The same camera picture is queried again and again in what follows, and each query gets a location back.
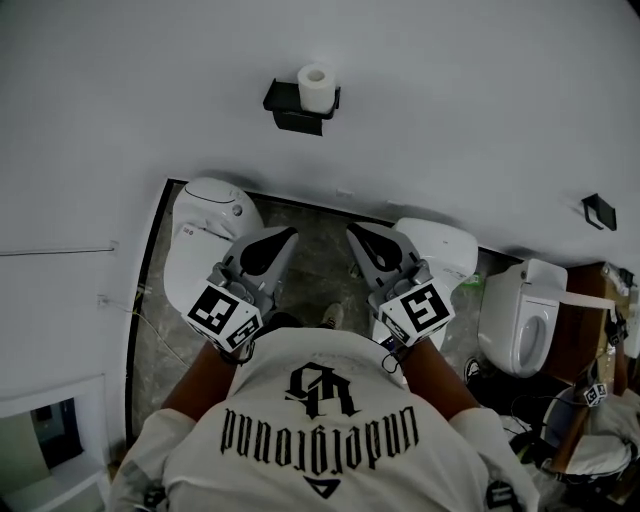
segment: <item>floor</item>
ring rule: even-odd
[[[171,210],[180,189],[181,185],[174,185],[144,285],[142,314],[158,333],[145,322],[139,323],[132,387],[134,436],[140,433],[144,420],[160,407],[204,343],[164,295],[163,269],[171,244]],[[345,236],[346,226],[353,219],[263,198],[255,198],[254,202],[265,225],[293,226],[300,234],[278,309],[291,313],[304,325],[315,326],[329,304],[341,302],[345,308],[343,329],[366,335],[368,289],[362,278],[350,272],[353,259]],[[485,278],[512,264],[509,258],[481,251],[477,273]],[[441,352],[460,375],[466,360],[479,355],[477,331],[482,293],[481,285],[461,285],[452,295],[456,317],[447,327]]]

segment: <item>toilet paper roll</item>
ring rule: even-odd
[[[300,105],[303,110],[326,114],[336,97],[336,74],[326,64],[309,64],[298,71]]]

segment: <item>toilet bowl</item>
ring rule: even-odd
[[[480,309],[478,341],[487,358],[503,372],[531,377],[549,354],[559,303],[532,293],[542,285],[566,290],[567,271],[531,259],[488,277]]]
[[[402,218],[393,229],[409,237],[419,252],[419,259],[429,263],[431,275],[451,293],[476,270],[478,242],[473,235],[460,229],[422,219]],[[391,332],[380,321],[371,316],[371,338],[382,343]],[[440,350],[444,343],[446,326],[430,336],[431,342]]]
[[[233,242],[264,227],[249,196],[214,178],[187,183],[173,205],[171,248],[164,267],[164,290],[181,313],[191,306],[191,290],[211,274]]]

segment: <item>white t-shirt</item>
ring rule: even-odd
[[[569,475],[619,473],[640,450],[640,397],[630,389],[589,411],[584,435],[567,465]]]
[[[326,329],[258,339],[227,400],[197,424],[172,410],[147,419],[110,510],[131,510],[154,487],[171,510],[489,510],[495,482],[537,510],[498,416],[470,409],[447,422],[399,369],[382,368],[387,354]]]

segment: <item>wall-mounted holder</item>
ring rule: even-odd
[[[333,108],[326,114],[302,110],[298,84],[278,82],[277,80],[271,83],[262,105],[265,110],[273,113],[273,120],[281,130],[322,137],[322,121],[332,119],[333,114],[340,107],[340,87],[336,88]]]
[[[616,220],[616,210],[598,194],[586,197],[582,200],[584,206],[584,220],[598,229],[604,229],[605,226],[611,231],[618,229]]]

